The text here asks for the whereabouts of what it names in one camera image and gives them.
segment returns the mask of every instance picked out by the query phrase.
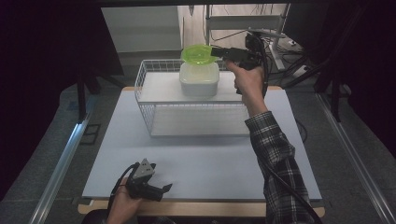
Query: green lid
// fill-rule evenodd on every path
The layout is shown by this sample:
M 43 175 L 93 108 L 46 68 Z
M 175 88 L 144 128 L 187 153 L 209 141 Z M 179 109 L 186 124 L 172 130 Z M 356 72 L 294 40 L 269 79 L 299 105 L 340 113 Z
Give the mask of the green lid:
M 181 51 L 181 59 L 191 64 L 210 64 L 217 59 L 210 55 L 211 51 L 208 45 L 191 45 Z

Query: white container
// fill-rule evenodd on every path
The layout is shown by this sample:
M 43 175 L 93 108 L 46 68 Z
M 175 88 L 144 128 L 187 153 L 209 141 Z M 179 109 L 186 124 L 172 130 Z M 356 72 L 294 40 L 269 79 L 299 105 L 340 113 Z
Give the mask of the white container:
M 219 66 L 217 63 L 180 66 L 179 80 L 186 96 L 214 96 L 218 92 Z

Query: person's hand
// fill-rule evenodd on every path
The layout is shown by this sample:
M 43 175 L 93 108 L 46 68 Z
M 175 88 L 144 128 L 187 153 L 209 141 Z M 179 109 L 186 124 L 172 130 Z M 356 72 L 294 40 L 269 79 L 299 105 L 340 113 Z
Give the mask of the person's hand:
M 268 111 L 262 98 L 264 71 L 261 67 L 245 70 L 234 62 L 226 60 L 226 67 L 235 74 L 234 86 L 242 92 L 242 102 L 251 117 Z
M 107 218 L 107 224 L 121 224 L 131 219 L 142 203 L 143 199 L 132 199 L 125 187 L 126 178 L 123 178 L 117 189 L 114 202 Z

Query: white wire basket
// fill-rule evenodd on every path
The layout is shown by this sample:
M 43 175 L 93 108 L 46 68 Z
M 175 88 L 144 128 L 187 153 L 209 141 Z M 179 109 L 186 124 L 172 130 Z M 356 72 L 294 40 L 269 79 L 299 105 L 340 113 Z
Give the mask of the white wire basket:
M 179 82 L 183 61 L 144 60 L 134 94 L 151 136 L 247 136 L 248 118 L 241 95 L 235 93 L 234 75 L 219 65 L 215 96 L 185 96 Z

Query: plaid shirt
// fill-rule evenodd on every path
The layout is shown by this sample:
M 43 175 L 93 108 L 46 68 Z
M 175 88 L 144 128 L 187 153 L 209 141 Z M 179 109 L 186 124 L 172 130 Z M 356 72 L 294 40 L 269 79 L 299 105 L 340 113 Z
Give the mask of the plaid shirt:
M 245 121 L 250 130 L 251 145 L 264 175 L 267 201 L 266 223 L 314 223 L 305 208 L 282 187 L 263 165 L 265 162 L 307 202 L 300 169 L 294 159 L 295 148 L 280 130 L 271 111 Z

